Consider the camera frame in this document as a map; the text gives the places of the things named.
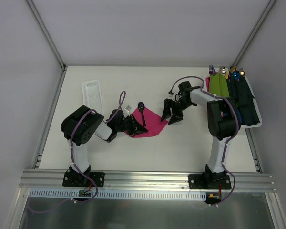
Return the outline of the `small white utensil basket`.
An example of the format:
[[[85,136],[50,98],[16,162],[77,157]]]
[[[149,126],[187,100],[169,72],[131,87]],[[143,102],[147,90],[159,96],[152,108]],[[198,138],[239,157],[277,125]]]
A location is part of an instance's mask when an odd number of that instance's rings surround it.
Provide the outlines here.
[[[98,80],[87,81],[82,84],[83,104],[104,115],[102,94]]]

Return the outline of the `dark navy rolled napkin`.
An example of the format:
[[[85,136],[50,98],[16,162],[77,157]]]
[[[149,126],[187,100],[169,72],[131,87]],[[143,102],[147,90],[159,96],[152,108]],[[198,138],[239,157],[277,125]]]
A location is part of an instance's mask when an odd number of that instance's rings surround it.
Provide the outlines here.
[[[235,80],[233,77],[230,77],[228,89],[230,96],[237,103],[237,107],[239,107],[243,125],[258,124],[260,121],[253,103],[254,96],[245,78],[240,77],[239,80]]]

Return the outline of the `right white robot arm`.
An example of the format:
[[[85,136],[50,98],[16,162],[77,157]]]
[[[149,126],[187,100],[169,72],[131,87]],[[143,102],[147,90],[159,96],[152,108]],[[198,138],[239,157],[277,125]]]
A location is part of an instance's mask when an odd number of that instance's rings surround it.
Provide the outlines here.
[[[161,121],[174,124],[183,120],[183,111],[190,106],[201,106],[207,110],[207,126],[212,136],[210,158],[200,175],[188,176],[190,189],[231,189],[226,168],[226,156],[231,141],[240,130],[241,123],[233,98],[223,98],[203,89],[191,86],[189,81],[179,84],[177,99],[164,100]]]

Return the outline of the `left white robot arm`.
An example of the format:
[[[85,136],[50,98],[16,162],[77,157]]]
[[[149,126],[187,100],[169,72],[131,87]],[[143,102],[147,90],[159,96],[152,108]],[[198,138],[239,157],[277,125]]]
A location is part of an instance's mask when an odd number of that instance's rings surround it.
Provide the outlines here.
[[[93,135],[110,143],[120,132],[131,137],[148,132],[132,114],[125,116],[121,108],[113,110],[105,121],[103,115],[84,105],[64,119],[61,131],[71,150],[71,165],[64,173],[64,187],[103,187],[105,174],[92,172],[88,160],[87,143]]]

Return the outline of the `aluminium front rail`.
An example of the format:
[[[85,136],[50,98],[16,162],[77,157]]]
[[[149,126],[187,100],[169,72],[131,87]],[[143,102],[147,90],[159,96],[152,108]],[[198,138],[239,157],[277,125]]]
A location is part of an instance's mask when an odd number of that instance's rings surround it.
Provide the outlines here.
[[[189,191],[195,184],[189,178],[190,172],[140,172],[104,171],[101,189],[106,190],[146,190],[146,191]],[[230,178],[229,184],[235,192],[275,193],[276,185],[270,174],[234,173],[236,182]],[[27,169],[23,172],[19,187],[62,188],[64,170]]]

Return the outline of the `green rolled napkin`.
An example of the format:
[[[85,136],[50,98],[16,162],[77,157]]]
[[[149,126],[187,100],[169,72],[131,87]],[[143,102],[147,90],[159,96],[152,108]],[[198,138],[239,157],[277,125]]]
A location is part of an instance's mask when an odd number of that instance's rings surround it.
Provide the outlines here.
[[[209,92],[220,97],[228,98],[230,94],[226,78],[220,73],[211,76],[209,82]]]

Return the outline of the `purple metallic spoon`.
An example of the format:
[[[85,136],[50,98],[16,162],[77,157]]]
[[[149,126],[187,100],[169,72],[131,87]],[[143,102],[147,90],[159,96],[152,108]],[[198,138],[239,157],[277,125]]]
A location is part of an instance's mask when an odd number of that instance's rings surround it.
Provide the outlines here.
[[[145,109],[144,103],[143,103],[143,102],[139,102],[139,103],[138,103],[138,110],[139,110],[140,112],[143,112],[144,109]]]

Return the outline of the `blue spoon in roll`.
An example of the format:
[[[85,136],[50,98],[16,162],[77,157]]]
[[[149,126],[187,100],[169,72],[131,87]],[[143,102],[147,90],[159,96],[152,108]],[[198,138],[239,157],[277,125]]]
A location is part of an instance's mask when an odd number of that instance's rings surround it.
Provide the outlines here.
[[[238,70],[235,70],[235,71],[233,71],[232,76],[235,80],[239,80],[241,75],[240,75],[240,72]]]

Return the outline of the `purple fork in roll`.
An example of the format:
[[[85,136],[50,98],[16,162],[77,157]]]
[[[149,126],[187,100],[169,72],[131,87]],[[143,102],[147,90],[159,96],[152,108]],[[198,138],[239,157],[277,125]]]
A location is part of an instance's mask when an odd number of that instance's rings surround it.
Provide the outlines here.
[[[213,65],[209,65],[209,75],[216,75],[216,70]]]

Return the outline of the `large white storage basket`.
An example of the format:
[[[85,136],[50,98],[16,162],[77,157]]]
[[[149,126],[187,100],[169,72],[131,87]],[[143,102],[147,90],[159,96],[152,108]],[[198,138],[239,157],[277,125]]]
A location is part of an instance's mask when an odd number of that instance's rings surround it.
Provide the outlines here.
[[[238,79],[233,76],[225,78],[217,73],[206,77],[205,82],[208,92],[220,97],[231,97],[235,101],[243,128],[259,127],[262,124],[256,99],[247,78],[243,76]]]

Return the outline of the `silver spoon in roll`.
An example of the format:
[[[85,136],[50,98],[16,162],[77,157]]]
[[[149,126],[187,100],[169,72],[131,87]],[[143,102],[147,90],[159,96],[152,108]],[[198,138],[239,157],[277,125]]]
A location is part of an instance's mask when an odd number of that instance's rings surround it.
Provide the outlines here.
[[[226,79],[229,78],[229,74],[228,74],[228,71],[226,70],[226,68],[224,66],[221,66],[219,68],[219,73],[224,76]]]

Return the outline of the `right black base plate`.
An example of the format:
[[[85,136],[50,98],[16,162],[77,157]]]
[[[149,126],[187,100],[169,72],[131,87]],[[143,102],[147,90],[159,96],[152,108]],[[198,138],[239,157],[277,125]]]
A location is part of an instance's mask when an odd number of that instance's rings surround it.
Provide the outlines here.
[[[226,175],[224,179],[208,181],[203,174],[189,174],[188,184],[190,189],[232,189],[229,175]]]

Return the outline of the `black fork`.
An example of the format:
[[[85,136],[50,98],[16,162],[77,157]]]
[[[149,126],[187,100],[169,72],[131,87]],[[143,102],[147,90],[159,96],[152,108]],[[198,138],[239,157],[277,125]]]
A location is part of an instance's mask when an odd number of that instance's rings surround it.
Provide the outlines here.
[[[143,126],[146,127],[146,122],[145,122],[145,117],[144,117],[144,113],[143,112],[140,112],[140,113],[141,113],[141,117],[142,117]]]

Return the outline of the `blue rolled napkin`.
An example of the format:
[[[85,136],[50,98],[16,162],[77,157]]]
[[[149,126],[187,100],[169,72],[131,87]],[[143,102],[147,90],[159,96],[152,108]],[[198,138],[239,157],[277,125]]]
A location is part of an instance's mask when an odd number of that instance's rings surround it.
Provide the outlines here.
[[[239,124],[242,125],[243,124],[243,120],[242,120],[242,116],[241,116],[239,107],[236,108],[236,111],[237,111],[237,115],[238,115]]]

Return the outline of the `magenta paper napkin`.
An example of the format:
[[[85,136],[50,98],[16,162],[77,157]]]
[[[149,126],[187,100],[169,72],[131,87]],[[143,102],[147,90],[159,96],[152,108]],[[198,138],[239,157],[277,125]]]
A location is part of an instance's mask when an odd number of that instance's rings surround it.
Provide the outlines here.
[[[148,108],[144,109],[144,117],[146,122],[146,129],[148,130],[145,134],[140,134],[137,136],[130,136],[132,138],[147,138],[147,137],[154,137],[158,136],[165,126],[168,124],[167,121],[161,122],[161,117],[156,114],[155,112],[151,111]],[[135,119],[143,125],[141,113],[139,112],[138,108],[136,108],[130,115],[133,115]]]

